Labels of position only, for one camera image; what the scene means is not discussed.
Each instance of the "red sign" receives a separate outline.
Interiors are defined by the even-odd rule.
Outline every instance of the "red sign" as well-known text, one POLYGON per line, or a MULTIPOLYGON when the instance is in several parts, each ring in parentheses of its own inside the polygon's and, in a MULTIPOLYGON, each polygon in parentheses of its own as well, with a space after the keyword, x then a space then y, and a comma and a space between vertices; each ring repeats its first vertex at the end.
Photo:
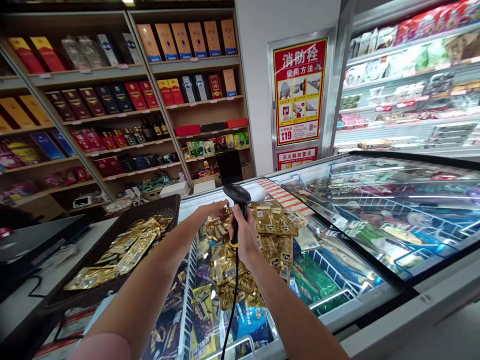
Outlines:
POLYGON ((302 164, 311 163, 317 160, 317 148, 309 147, 306 149, 279 152, 278 153, 278 170, 285 170, 300 166, 302 164))
POLYGON ((319 138, 327 40, 273 52, 278 146, 319 138))

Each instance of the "dark red box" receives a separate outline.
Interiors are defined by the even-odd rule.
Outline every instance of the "dark red box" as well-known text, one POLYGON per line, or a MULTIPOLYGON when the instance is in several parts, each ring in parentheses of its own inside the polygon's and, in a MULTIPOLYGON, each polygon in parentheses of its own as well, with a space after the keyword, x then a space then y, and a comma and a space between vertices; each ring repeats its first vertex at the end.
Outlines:
POLYGON ((175 134, 177 136, 189 136, 189 135, 197 135, 200 134, 202 131, 200 130, 200 125, 187 125, 187 126, 178 126, 175 128, 175 134))
POLYGON ((140 87, 137 82, 126 82, 125 87, 136 110, 146 110, 149 108, 140 92, 140 87))
POLYGON ((228 129, 246 127, 248 124, 249 124, 248 117, 242 117, 235 120, 225 121, 225 127, 228 129))
POLYGON ((154 91, 152 89, 152 85, 150 81, 139 81, 138 85, 140 85, 141 91, 143 96, 145 97, 146 104, 150 109, 155 109, 159 107, 159 103, 157 102, 157 98, 155 98, 154 91))

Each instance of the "packaged food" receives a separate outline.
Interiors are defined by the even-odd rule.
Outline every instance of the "packaged food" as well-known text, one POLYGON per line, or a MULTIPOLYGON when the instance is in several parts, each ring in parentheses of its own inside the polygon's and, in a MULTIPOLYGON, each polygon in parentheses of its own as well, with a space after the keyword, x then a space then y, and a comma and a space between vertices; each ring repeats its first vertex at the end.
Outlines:
POLYGON ((212 284, 193 289, 190 358, 203 359, 219 349, 215 334, 212 284))

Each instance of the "freezer glass lid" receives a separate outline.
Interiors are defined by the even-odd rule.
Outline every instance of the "freezer glass lid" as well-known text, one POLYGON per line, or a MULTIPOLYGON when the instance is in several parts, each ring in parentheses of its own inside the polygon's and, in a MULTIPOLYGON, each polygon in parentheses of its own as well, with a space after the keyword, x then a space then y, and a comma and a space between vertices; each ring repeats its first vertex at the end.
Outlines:
POLYGON ((479 239, 479 171, 348 155, 271 180, 404 279, 479 239))

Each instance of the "frozen food package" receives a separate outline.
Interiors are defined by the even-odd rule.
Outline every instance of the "frozen food package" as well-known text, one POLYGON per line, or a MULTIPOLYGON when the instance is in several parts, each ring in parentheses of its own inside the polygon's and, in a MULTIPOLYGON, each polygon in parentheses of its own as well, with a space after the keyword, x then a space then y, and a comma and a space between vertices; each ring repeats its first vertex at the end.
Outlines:
POLYGON ((371 54, 377 48, 377 40, 379 39, 379 28, 376 27, 371 33, 370 45, 368 45, 368 53, 371 54))
POLYGON ((61 41, 61 45, 66 51, 68 58, 72 62, 75 69, 89 69, 90 64, 87 58, 85 57, 84 51, 80 44, 72 37, 67 36, 61 41))
POLYGON ((360 40, 360 47, 358 48, 358 56, 368 54, 371 39, 372 31, 363 33, 360 40))
POLYGON ((394 44, 394 40, 397 36, 398 26, 388 26, 378 31, 378 40, 376 41, 375 50, 386 49, 394 44))

